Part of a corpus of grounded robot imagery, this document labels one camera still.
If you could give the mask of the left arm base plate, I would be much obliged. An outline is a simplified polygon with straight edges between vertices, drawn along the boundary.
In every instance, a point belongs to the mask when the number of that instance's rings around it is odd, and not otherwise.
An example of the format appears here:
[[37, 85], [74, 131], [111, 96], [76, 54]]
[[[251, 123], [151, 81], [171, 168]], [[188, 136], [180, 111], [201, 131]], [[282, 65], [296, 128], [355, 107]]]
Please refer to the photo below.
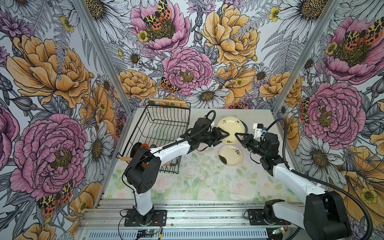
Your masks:
[[164, 227], [167, 222], [167, 210], [151, 210], [145, 216], [134, 209], [128, 210], [124, 226], [125, 227]]

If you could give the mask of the black wire dish rack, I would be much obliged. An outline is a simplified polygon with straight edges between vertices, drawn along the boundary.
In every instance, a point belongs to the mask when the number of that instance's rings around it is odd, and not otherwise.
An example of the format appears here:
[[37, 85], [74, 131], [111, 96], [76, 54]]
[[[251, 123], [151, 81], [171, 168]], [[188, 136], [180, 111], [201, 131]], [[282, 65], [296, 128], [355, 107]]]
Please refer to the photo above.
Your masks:
[[130, 157], [132, 146], [140, 142], [149, 147], [161, 147], [175, 141], [184, 134], [190, 124], [191, 104], [173, 104], [144, 101], [144, 106], [137, 108], [126, 133], [124, 142], [117, 153], [117, 162], [113, 173], [123, 173], [128, 166], [120, 157]]

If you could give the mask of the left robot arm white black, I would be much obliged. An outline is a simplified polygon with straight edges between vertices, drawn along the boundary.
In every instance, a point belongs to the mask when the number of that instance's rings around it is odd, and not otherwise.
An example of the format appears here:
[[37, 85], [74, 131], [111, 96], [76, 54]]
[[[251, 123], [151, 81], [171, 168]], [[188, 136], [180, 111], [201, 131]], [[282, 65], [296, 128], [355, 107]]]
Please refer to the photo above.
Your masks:
[[213, 122], [214, 120], [208, 117], [198, 118], [194, 127], [188, 129], [174, 142], [152, 149], [140, 147], [135, 152], [124, 172], [125, 183], [133, 190], [135, 197], [130, 220], [144, 226], [153, 220], [155, 209], [151, 189], [164, 164], [197, 150], [200, 144], [215, 147], [230, 135], [221, 128], [213, 127]]

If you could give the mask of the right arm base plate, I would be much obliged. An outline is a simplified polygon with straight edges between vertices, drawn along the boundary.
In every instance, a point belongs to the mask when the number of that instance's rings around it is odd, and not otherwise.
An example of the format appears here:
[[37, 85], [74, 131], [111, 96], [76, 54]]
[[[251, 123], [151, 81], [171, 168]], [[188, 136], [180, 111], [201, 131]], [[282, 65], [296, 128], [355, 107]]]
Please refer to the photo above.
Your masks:
[[262, 209], [248, 209], [244, 213], [244, 218], [249, 220], [251, 226], [258, 225], [291, 225], [290, 222], [287, 222], [282, 219], [276, 218], [274, 213], [270, 210]]

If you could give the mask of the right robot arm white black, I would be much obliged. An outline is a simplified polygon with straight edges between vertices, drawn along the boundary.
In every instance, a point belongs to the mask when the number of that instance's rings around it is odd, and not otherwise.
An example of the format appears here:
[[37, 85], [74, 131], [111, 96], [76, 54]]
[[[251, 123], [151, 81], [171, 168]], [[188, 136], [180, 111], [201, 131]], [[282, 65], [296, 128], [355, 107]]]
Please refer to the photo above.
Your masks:
[[304, 204], [302, 207], [276, 199], [265, 202], [263, 219], [268, 224], [291, 223], [305, 230], [313, 240], [338, 240], [351, 236], [342, 197], [337, 192], [325, 190], [324, 184], [295, 174], [286, 159], [279, 154], [280, 141], [263, 125], [255, 127], [255, 134], [235, 133], [241, 145], [260, 156], [265, 171], [275, 177]]

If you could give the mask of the white plate red green band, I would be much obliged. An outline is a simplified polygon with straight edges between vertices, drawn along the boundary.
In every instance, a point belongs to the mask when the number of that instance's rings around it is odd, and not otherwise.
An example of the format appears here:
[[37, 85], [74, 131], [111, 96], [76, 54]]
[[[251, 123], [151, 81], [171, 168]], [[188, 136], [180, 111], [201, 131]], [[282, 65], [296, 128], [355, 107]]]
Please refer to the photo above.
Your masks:
[[248, 133], [248, 127], [247, 127], [247, 125], [246, 125], [246, 123], [244, 122], [244, 121], [241, 121], [240, 120], [240, 122], [243, 124], [243, 126], [244, 126], [244, 130], [245, 130], [245, 134], [247, 134]]

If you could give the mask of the beige plate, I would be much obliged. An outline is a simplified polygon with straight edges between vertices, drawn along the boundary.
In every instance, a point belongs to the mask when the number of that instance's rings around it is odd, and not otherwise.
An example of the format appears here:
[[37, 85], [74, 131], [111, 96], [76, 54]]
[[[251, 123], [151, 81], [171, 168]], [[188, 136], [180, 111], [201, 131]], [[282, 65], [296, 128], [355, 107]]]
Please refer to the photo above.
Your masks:
[[242, 151], [233, 145], [225, 145], [219, 150], [219, 159], [227, 166], [235, 167], [242, 163], [244, 157]]

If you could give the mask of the cream plate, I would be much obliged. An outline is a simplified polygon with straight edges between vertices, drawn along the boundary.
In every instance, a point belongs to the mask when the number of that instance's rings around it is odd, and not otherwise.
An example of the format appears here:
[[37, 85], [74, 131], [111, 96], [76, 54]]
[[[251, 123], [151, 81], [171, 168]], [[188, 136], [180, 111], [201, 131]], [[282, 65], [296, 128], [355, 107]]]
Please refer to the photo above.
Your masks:
[[226, 117], [219, 121], [217, 127], [229, 133], [229, 136], [222, 140], [225, 144], [235, 144], [238, 142], [236, 133], [245, 134], [246, 128], [244, 124], [237, 118]]

